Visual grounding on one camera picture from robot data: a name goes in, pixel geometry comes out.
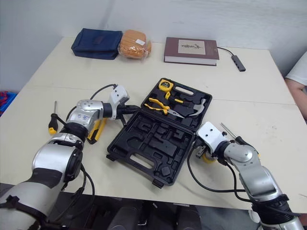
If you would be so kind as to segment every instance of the metal rod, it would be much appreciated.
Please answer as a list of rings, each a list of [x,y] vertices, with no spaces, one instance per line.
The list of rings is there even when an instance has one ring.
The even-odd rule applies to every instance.
[[[53,109],[53,113],[56,113],[57,111],[57,101],[54,101],[54,109]]]
[[[223,123],[221,123],[221,126],[222,126],[224,129],[226,129],[226,131],[227,131],[228,133],[230,133],[230,135],[233,136],[234,139],[236,139],[236,135],[235,135],[233,132],[231,132],[230,129],[229,129],[226,125],[224,125]]]

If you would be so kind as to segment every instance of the white table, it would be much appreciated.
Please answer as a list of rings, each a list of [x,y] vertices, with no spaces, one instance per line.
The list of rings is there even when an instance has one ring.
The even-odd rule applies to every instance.
[[[118,83],[131,97],[127,104],[140,105],[159,79],[167,77],[211,93],[213,100],[204,122],[211,121],[221,130],[219,124],[224,122],[256,147],[262,164],[290,197],[291,209],[307,212],[307,126],[268,51],[232,48],[247,68],[241,73],[222,51],[217,67],[164,63],[164,44],[153,44],[153,53],[144,62],[123,57],[105,61],[75,57],[70,50],[73,41],[62,39],[0,118],[0,182],[17,184],[30,177],[36,151],[50,138],[47,125],[55,100],[58,114],[65,118],[78,100],[106,84]],[[138,87],[138,81],[146,81],[144,88]],[[96,98],[107,100],[109,92]],[[121,128],[120,121],[108,121],[100,140],[85,144],[83,164],[94,180],[97,195],[250,208],[233,194],[216,194],[199,187],[186,163],[173,186],[159,189],[129,166],[108,160],[106,148]],[[233,187],[226,167],[195,158],[191,164],[207,186]],[[74,192],[81,183],[79,176],[66,191]],[[91,193],[89,183],[85,193]]]

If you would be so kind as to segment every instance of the silver robot arm segment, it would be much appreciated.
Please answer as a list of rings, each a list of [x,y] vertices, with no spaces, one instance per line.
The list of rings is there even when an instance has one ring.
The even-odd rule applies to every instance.
[[[117,107],[129,96],[117,86],[108,103],[81,100],[66,125],[35,155],[32,176],[0,197],[0,229],[27,230],[47,220],[60,191],[74,180],[81,168],[82,150],[97,119],[117,118]]]
[[[210,150],[207,157],[225,160],[238,170],[264,230],[303,230],[298,217],[287,214],[291,213],[288,197],[282,194],[271,172],[261,165],[258,152],[252,146],[230,142],[210,122],[200,127],[197,136]]]

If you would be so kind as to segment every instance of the brown book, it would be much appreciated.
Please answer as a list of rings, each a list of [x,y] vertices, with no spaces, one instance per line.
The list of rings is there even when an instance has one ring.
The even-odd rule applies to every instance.
[[[219,60],[216,41],[167,37],[164,62],[216,66]]]

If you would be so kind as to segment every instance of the hammer head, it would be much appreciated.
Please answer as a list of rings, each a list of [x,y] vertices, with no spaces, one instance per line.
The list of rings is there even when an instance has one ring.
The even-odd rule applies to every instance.
[[[193,109],[197,110],[197,112],[190,114],[189,116],[197,116],[198,114],[202,113],[202,111],[204,110],[205,106],[204,104],[206,103],[206,99],[202,99],[200,104],[195,104],[193,106]]]

